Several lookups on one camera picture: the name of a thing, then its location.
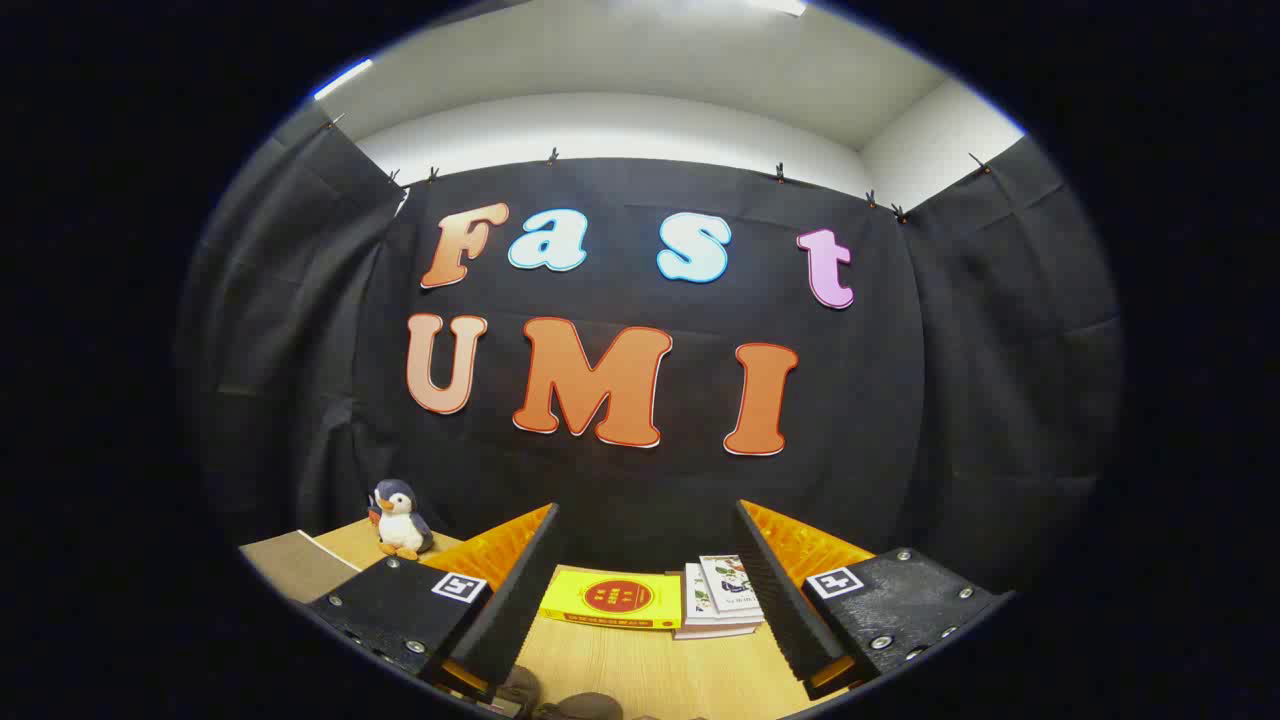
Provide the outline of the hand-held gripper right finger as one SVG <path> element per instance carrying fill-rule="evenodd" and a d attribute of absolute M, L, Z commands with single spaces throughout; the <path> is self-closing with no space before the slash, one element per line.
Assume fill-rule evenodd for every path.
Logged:
<path fill-rule="evenodd" d="M 984 621 L 995 593 L 920 550 L 872 553 L 759 503 L 736 503 L 739 557 L 810 700 L 865 685 Z"/>

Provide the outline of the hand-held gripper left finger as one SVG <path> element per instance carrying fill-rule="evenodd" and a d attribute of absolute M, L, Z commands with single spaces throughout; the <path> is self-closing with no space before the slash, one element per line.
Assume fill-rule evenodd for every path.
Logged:
<path fill-rule="evenodd" d="M 489 701 L 556 574 L 559 514 L 548 503 L 430 557 L 387 556 L 305 607 L 383 664 Z"/>

